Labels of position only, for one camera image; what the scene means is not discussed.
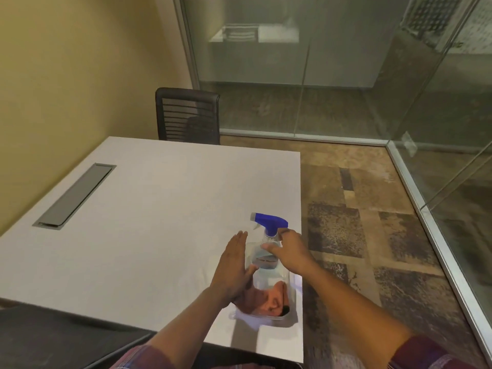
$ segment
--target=patterned carpet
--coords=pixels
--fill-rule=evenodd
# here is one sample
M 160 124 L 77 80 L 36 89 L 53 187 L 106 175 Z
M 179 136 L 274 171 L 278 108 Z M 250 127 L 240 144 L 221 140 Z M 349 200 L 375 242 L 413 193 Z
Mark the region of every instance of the patterned carpet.
M 487 367 L 385 148 L 222 136 L 301 152 L 303 237 L 321 266 L 477 367 Z M 304 285 L 304 367 L 363 367 Z

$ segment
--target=black chair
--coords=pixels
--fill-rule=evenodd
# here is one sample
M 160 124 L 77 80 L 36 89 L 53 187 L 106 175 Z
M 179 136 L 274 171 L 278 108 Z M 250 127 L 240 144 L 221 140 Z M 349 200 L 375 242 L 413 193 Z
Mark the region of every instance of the black chair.
M 156 90 L 160 140 L 220 144 L 217 93 L 182 88 Z

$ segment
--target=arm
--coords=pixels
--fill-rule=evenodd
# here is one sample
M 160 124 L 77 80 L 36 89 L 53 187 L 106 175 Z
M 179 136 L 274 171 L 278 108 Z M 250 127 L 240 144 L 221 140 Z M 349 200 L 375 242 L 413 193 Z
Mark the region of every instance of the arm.
M 278 256 L 288 270 L 301 275 L 316 290 L 367 369 L 386 368 L 397 349 L 412 337 L 412 331 L 321 268 L 298 233 L 279 229 L 279 234 L 281 248 L 274 245 L 263 248 Z
M 257 270 L 255 266 L 244 269 L 247 236 L 247 232 L 238 232 L 231 238 L 211 285 L 149 341 L 176 369 L 191 367 L 220 310 L 244 290 Z

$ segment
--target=spray bottle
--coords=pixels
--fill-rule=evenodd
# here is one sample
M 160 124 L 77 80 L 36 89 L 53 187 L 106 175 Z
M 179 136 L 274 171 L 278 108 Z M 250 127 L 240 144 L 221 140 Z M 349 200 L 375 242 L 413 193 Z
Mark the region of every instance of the spray bottle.
M 263 243 L 273 243 L 280 247 L 280 238 L 278 234 L 279 228 L 287 228 L 288 223 L 281 217 L 265 215 L 263 213 L 253 212 L 251 214 L 251 221 L 258 223 L 265 227 L 265 234 L 263 235 L 263 240 L 260 242 L 257 248 L 254 249 L 251 262 L 256 266 L 263 269 L 275 269 L 279 263 L 279 259 L 270 254 L 267 250 L 261 248 Z

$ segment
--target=yellow wall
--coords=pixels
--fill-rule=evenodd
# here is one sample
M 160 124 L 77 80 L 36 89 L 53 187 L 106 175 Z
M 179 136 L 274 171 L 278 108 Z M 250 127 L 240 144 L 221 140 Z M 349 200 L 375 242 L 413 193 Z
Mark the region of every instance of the yellow wall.
M 157 138 L 155 0 L 0 0 L 0 234 L 107 136 Z

